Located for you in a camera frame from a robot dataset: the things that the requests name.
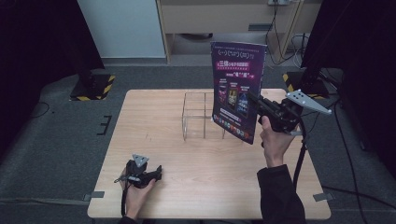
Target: black curtain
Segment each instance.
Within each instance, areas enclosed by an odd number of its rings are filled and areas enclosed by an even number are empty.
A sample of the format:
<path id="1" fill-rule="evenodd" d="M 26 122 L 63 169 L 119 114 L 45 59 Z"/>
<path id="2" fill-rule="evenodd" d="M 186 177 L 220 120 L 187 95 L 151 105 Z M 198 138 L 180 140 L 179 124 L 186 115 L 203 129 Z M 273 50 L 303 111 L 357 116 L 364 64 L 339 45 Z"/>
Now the black curtain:
<path id="1" fill-rule="evenodd" d="M 344 109 L 364 149 L 396 177 L 396 2 L 323 0 L 303 67 L 340 68 Z"/>
<path id="2" fill-rule="evenodd" d="M 1 155 L 29 119 L 41 89 L 77 73 L 59 28 L 87 69 L 104 68 L 76 0 L 0 0 Z"/>

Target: hand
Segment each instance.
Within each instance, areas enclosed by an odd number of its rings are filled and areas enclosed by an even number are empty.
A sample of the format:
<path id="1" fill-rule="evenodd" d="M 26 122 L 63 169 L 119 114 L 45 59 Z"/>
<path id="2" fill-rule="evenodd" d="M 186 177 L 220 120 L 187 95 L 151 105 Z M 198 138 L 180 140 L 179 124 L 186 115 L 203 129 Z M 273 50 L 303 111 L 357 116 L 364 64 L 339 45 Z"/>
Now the hand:
<path id="1" fill-rule="evenodd" d="M 125 188 L 125 181 L 120 181 L 122 190 Z M 126 194 L 125 199 L 125 207 L 126 212 L 125 216 L 130 217 L 134 220 L 137 220 L 137 215 L 139 214 L 140 209 L 145 203 L 149 192 L 154 188 L 155 179 L 152 179 L 148 185 L 143 189 L 135 188 L 131 186 L 130 183 L 127 183 L 128 192 Z"/>
<path id="2" fill-rule="evenodd" d="M 294 136 L 287 133 L 277 133 L 271 128 L 268 117 L 262 117 L 262 132 L 260 133 L 264 147 L 264 156 L 268 168 L 283 165 L 283 156 L 288 150 Z"/>

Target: white wall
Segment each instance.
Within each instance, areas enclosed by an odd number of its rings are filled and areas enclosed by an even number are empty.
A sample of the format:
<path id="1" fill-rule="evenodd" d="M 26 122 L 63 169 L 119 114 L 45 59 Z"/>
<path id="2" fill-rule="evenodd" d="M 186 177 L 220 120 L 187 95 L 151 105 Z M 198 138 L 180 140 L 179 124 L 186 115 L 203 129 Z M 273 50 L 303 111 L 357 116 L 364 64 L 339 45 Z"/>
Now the white wall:
<path id="1" fill-rule="evenodd" d="M 155 0 L 78 0 L 102 58 L 165 58 Z"/>

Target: purple poster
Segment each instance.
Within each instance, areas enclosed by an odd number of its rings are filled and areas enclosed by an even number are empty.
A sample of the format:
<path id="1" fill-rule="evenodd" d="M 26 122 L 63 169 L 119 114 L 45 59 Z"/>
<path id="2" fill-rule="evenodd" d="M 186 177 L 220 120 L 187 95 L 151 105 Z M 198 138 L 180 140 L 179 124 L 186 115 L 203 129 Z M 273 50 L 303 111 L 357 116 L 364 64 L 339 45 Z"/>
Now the purple poster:
<path id="1" fill-rule="evenodd" d="M 248 91 L 262 89 L 265 45 L 212 42 L 214 80 L 213 120 L 227 132 L 253 144 L 257 110 L 249 104 Z"/>

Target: black sleeve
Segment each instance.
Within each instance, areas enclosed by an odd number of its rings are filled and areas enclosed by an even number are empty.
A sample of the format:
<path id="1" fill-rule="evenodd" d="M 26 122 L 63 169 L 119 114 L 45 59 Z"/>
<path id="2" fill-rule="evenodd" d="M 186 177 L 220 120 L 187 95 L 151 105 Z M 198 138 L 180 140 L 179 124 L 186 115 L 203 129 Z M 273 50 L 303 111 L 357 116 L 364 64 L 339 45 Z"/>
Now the black sleeve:
<path id="1" fill-rule="evenodd" d="M 137 224 L 137 222 L 130 217 L 122 217 L 119 224 Z"/>
<path id="2" fill-rule="evenodd" d="M 303 203 L 292 184 L 286 164 L 261 169 L 257 177 L 262 194 L 261 209 L 264 223 L 306 223 Z"/>

